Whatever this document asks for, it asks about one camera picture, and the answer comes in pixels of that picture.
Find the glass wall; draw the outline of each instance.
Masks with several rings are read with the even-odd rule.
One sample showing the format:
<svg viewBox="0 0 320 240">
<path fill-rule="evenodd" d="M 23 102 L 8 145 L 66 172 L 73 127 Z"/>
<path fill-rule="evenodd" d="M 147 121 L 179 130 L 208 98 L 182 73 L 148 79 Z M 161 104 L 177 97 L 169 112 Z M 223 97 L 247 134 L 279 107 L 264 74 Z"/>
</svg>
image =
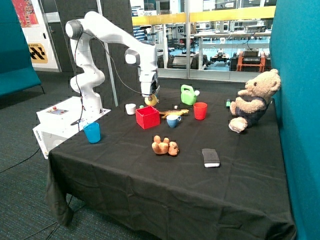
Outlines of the glass wall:
<svg viewBox="0 0 320 240">
<path fill-rule="evenodd" d="M 135 37 L 157 45 L 160 77 L 247 81 L 271 69 L 277 0 L 130 2 Z"/>
</svg>

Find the teal partition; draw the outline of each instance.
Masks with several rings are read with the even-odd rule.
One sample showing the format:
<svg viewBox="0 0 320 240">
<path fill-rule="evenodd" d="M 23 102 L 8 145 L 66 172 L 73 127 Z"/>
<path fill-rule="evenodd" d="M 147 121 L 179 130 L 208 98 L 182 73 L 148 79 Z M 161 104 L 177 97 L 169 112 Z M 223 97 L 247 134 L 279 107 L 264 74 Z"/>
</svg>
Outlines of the teal partition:
<svg viewBox="0 0 320 240">
<path fill-rule="evenodd" d="M 12 0 L 1 0 L 0 33 L 0 96 L 40 85 Z"/>
<path fill-rule="evenodd" d="M 272 67 L 279 70 L 276 108 L 297 239 L 320 239 L 319 1 L 278 0 Z"/>
</svg>

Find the gray floor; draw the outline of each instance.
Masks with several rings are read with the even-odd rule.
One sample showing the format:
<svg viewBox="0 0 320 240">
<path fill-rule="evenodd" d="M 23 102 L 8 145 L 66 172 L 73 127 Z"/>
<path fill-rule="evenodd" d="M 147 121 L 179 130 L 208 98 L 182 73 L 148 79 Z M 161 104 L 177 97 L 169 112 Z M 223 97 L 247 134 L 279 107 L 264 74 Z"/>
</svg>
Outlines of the gray floor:
<svg viewBox="0 0 320 240">
<path fill-rule="evenodd" d="M 36 112 L 76 94 L 68 74 L 38 72 L 40 86 L 0 98 L 0 239 L 44 240 L 56 226 L 45 202 L 48 162 L 40 151 L 32 128 L 39 124 Z M 190 80 L 160 79 L 162 88 L 180 89 Z M 199 81 L 197 88 L 207 92 L 228 92 L 235 97 L 243 83 Z M 132 231 L 108 216 L 96 213 L 73 198 L 75 213 L 69 227 L 57 225 L 51 239 L 56 240 L 156 240 L 142 231 Z"/>
</svg>

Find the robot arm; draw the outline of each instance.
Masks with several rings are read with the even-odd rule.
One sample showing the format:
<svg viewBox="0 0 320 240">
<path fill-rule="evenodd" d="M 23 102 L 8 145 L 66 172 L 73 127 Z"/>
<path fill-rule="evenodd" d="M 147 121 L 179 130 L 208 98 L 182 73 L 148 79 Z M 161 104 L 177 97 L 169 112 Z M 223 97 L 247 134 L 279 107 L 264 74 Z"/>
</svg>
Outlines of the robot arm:
<svg viewBox="0 0 320 240">
<path fill-rule="evenodd" d="M 86 110 L 101 111 L 100 96 L 93 91 L 93 87 L 102 84 L 104 74 L 95 66 L 89 41 L 92 38 L 107 44 L 123 44 L 129 48 L 125 52 L 125 61 L 133 67 L 140 68 L 139 81 L 142 96 L 152 98 L 159 91 L 158 83 L 158 55 L 153 42 L 140 42 L 132 35 L 117 27 L 97 12 L 88 12 L 83 19 L 68 21 L 65 30 L 70 38 L 71 49 L 76 65 L 84 73 L 71 79 L 71 86 L 76 92 L 81 90 L 83 105 Z"/>
</svg>

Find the blue mug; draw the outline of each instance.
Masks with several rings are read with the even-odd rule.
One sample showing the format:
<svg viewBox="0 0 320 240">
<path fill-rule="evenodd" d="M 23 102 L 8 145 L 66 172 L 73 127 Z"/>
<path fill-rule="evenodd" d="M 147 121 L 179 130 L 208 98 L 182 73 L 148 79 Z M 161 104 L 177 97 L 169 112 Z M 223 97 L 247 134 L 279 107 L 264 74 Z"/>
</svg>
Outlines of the blue mug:
<svg viewBox="0 0 320 240">
<path fill-rule="evenodd" d="M 179 115 L 168 115 L 166 117 L 166 122 L 170 128 L 175 128 L 178 125 L 178 122 L 181 121 L 181 116 Z"/>
</svg>

